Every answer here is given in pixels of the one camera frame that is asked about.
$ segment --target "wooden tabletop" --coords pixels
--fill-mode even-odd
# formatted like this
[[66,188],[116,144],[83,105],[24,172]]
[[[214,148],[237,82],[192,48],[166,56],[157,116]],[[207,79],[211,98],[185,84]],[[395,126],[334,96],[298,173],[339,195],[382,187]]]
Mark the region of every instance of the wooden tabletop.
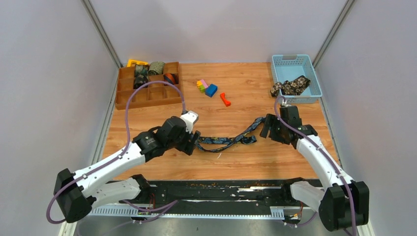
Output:
[[[194,63],[181,64],[182,83],[187,110],[199,115],[194,130],[205,137],[234,137],[244,131],[255,118],[274,113],[274,98],[269,94],[273,85],[270,63]],[[196,82],[218,86],[217,93],[208,97],[201,93]],[[226,93],[231,106],[226,107],[220,93]],[[311,124],[336,158],[321,106],[297,105],[303,124]],[[180,116],[181,104],[136,108],[129,110],[131,136],[160,126],[171,116]],[[157,179],[286,179],[317,178],[308,162],[292,146],[259,137],[263,125],[252,132],[257,142],[236,144],[219,153],[202,152],[197,148],[191,156],[175,149],[161,157],[134,167],[116,179],[143,174],[148,180]],[[103,157],[126,145],[124,111],[115,110]],[[217,145],[203,145],[217,148]]]

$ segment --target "perforated metal strip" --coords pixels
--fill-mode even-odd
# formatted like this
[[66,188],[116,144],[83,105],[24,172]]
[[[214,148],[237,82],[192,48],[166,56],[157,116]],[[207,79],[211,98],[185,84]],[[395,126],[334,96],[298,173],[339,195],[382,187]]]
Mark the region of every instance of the perforated metal strip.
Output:
[[[101,206],[90,212],[89,215],[95,216],[127,216],[154,217],[158,213],[147,214],[139,212],[131,206]],[[203,219],[256,219],[256,220],[283,220],[284,210],[271,207],[271,215],[223,215],[223,214],[164,214],[167,218],[203,218]]]

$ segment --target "light blue basket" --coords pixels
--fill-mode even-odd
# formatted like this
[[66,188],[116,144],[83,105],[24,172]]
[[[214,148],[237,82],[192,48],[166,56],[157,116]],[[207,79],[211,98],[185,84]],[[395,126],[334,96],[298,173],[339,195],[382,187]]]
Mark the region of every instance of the light blue basket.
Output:
[[300,96],[284,95],[289,104],[314,103],[322,97],[322,89],[308,55],[274,55],[272,56],[271,69],[274,83],[293,81],[301,75],[311,81],[310,86]]

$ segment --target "brown compartment box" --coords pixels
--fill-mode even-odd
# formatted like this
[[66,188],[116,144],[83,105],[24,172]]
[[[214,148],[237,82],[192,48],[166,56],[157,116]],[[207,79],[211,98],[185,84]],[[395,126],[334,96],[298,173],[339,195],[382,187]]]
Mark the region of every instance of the brown compartment box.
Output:
[[[125,110],[129,97],[135,91],[133,89],[135,67],[123,67],[119,69],[118,85],[116,92],[116,108]],[[178,84],[175,85],[182,92],[182,79],[179,72],[179,62],[165,64],[164,74],[173,73],[178,76]],[[149,76],[149,81],[164,81],[163,75]],[[178,92],[171,86],[164,84],[151,84],[143,88],[132,98],[129,108],[152,107],[166,104],[180,103],[181,98]]]

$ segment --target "robotic arm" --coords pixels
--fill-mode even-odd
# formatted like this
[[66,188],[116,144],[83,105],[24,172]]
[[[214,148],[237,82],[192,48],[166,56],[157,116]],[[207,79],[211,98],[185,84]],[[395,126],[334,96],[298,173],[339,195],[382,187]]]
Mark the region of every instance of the robotic arm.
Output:
[[[268,114],[265,125],[260,136],[269,137],[283,144],[292,146],[303,155],[320,179],[324,191],[313,187],[302,178],[289,179],[283,186],[286,192],[287,201],[301,201],[309,205],[314,211],[319,213],[323,225],[329,231],[348,228],[352,226],[350,204],[355,206],[356,225],[368,223],[369,214],[369,189],[366,184],[355,182],[352,177],[346,174],[343,169],[333,160],[327,160],[320,149],[330,157],[323,146],[317,132],[311,125],[303,125],[296,106],[280,107],[280,120],[300,133],[294,132],[285,126],[277,116]],[[347,182],[352,193],[353,201],[348,199],[348,191],[342,179]]]
[[121,153],[126,147],[74,173],[68,169],[59,172],[54,194],[74,179],[83,177],[57,197],[66,221],[76,222],[87,216],[92,209],[105,204],[138,197],[146,198],[148,196],[146,191],[150,185],[142,175],[132,176],[124,181],[107,182],[134,166],[162,156],[165,151],[172,148],[191,155],[200,137],[199,131],[191,135],[197,120],[198,115],[192,111],[180,117],[171,117],[162,126],[154,127],[133,138],[123,156]]

